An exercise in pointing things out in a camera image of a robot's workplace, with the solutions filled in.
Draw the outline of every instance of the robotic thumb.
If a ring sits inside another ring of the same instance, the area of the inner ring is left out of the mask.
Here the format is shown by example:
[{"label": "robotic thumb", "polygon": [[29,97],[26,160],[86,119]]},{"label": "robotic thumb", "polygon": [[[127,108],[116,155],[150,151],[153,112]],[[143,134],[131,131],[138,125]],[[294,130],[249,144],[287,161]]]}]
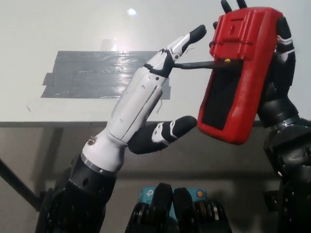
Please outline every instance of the robotic thumb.
[{"label": "robotic thumb", "polygon": [[128,142],[128,148],[135,154],[146,154],[166,148],[197,124],[192,116],[183,116],[174,121],[153,123],[140,128]]}]

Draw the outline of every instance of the red multimeter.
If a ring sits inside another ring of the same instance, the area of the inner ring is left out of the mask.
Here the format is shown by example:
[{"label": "red multimeter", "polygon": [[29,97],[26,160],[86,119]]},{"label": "red multimeter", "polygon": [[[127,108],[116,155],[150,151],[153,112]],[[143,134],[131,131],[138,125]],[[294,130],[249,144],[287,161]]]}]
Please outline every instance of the red multimeter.
[{"label": "red multimeter", "polygon": [[210,54],[215,61],[241,62],[242,70],[212,71],[199,111],[200,131],[231,144],[247,141],[276,48],[276,22],[282,16],[269,7],[220,16]]}]

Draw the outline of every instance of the red rubber case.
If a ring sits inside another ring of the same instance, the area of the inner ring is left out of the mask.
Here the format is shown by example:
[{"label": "red rubber case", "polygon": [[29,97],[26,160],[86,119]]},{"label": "red rubber case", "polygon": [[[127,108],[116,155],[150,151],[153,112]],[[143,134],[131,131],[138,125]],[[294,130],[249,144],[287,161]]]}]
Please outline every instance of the red rubber case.
[{"label": "red rubber case", "polygon": [[198,116],[201,132],[236,145],[247,141],[276,48],[276,22],[282,16],[272,8],[248,7],[219,17],[210,54],[214,60],[242,60],[242,73],[225,126],[220,130],[203,121],[203,116],[208,114],[205,106],[212,84],[217,78],[212,71]]}]

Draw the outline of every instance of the duct tape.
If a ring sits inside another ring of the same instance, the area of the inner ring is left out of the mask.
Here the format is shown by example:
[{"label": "duct tape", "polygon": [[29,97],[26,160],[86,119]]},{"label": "duct tape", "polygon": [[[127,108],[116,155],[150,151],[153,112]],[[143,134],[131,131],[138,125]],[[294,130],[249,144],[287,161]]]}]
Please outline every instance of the duct tape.
[{"label": "duct tape", "polygon": [[[157,51],[59,51],[52,73],[47,73],[42,98],[118,99],[134,73]],[[162,100],[169,100],[169,80]]]}]

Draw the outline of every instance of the white panel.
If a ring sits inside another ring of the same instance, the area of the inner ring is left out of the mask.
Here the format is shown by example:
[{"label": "white panel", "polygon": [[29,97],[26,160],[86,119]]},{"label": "white panel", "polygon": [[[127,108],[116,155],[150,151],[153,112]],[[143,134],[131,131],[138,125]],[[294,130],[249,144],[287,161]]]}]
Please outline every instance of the white panel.
[{"label": "white panel", "polygon": [[[234,0],[228,0],[232,8]],[[211,59],[212,23],[223,14],[220,0],[2,0],[0,8],[0,123],[101,122],[117,100],[41,99],[43,79],[52,72],[59,50],[160,50],[205,24],[207,35],[180,62]],[[302,117],[311,119],[309,46],[311,20],[307,0],[248,0],[271,6],[287,17],[297,53],[290,97]],[[173,70],[171,99],[159,103],[150,121],[197,117],[208,83],[207,70]]]}]

